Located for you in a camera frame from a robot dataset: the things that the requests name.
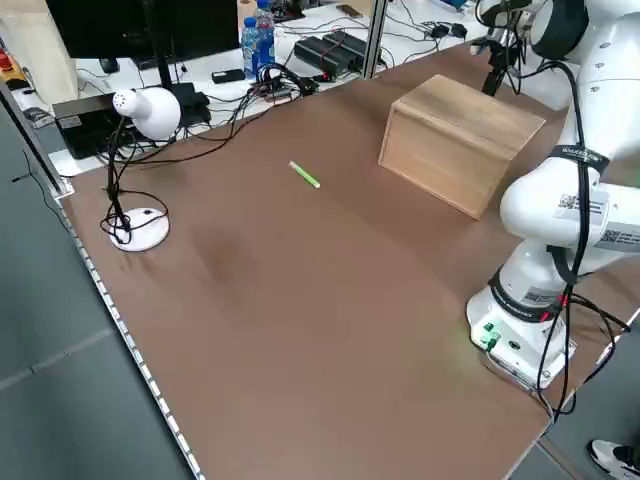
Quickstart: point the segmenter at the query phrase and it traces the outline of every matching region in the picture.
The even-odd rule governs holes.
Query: wooden box
[[[391,106],[378,163],[479,219],[544,120],[436,75]]]

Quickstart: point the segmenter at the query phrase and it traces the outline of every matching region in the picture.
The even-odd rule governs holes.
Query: desk lamp
[[[151,140],[166,140],[180,123],[180,104],[164,88],[122,90],[113,96],[113,106],[123,116],[109,145],[107,194],[113,208],[114,223],[109,222],[109,236],[113,244],[126,252],[142,252],[155,247],[169,234],[169,218],[155,208],[134,208],[124,213],[118,199],[119,176],[115,170],[115,153],[124,126],[130,117],[135,127]]]

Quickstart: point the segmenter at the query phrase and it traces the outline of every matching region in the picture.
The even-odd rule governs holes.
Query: white sneaker
[[[619,480],[640,479],[638,450],[638,447],[618,445],[604,440],[593,440],[587,445],[587,451],[593,461]]]

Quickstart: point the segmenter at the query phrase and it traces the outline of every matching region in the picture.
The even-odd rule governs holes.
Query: metal pole
[[[171,91],[171,74],[169,73],[169,64],[167,63],[167,57],[164,51],[166,38],[159,25],[158,7],[155,0],[142,0],[142,7],[144,8],[144,17],[147,22],[147,29],[151,39],[151,46],[153,47],[153,54],[155,55],[156,63],[158,64],[160,83],[163,88]]]
[[[384,30],[384,18],[387,14],[387,2],[389,0],[373,0],[371,11],[371,23],[369,24],[369,38],[364,51],[364,66],[362,67],[362,77],[373,78],[376,73],[376,65],[380,55],[380,40]]]

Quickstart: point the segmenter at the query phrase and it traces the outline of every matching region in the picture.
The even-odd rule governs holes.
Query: white lamp shade
[[[180,104],[176,97],[164,88],[121,90],[113,96],[113,106],[151,140],[169,138],[180,124]]]

